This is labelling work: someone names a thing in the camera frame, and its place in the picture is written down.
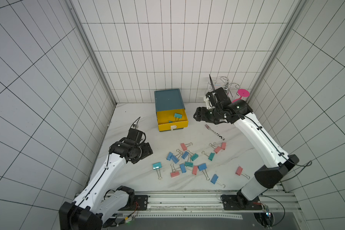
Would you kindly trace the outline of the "yellow top drawer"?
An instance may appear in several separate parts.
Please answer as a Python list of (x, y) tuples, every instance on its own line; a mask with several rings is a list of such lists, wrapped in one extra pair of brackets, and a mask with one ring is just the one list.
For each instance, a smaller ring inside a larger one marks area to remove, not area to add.
[(185, 109), (159, 111), (156, 115), (160, 132), (183, 129), (189, 124)]

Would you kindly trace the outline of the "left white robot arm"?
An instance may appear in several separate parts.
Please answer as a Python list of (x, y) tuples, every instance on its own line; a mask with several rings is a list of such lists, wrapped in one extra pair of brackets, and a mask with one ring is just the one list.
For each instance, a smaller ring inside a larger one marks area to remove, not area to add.
[(136, 164), (153, 154), (149, 143), (132, 144), (117, 141), (87, 187), (70, 203), (59, 209), (62, 230), (100, 230), (116, 212), (130, 208), (134, 203), (134, 190), (126, 186), (117, 188), (110, 198), (104, 199), (118, 172), (128, 163)]

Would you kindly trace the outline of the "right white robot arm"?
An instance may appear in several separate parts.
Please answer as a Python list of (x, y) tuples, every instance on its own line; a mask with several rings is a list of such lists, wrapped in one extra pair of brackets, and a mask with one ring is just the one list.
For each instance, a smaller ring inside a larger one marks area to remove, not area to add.
[(243, 206), (255, 200), (266, 190), (273, 188), (300, 161), (296, 155), (289, 155), (274, 141), (261, 125), (251, 107), (243, 100), (226, 106), (217, 105), (211, 109), (199, 107), (193, 118), (198, 122), (235, 125), (261, 156), (264, 165), (237, 193), (238, 202)]

